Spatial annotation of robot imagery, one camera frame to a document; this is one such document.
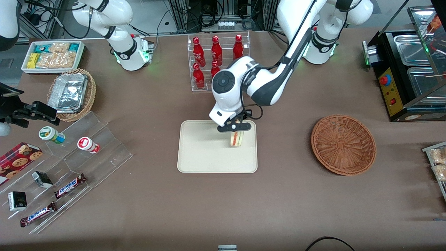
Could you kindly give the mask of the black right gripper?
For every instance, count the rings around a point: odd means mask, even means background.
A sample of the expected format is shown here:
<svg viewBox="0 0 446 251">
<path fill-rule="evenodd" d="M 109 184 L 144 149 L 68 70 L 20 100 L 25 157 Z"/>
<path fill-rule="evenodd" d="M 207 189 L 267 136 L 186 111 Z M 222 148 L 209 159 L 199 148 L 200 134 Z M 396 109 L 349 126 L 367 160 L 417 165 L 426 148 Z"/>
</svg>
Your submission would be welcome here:
<svg viewBox="0 0 446 251">
<path fill-rule="evenodd" d="M 1 122 L 16 124 L 27 128 L 29 122 L 27 119 L 42 120 L 52 125 L 60 125 L 60 119 L 57 118 L 57 110 L 40 101 L 32 103 L 32 111 L 27 108 L 28 104 L 21 101 L 19 95 L 24 91 L 0 83 L 0 116 Z"/>
</svg>

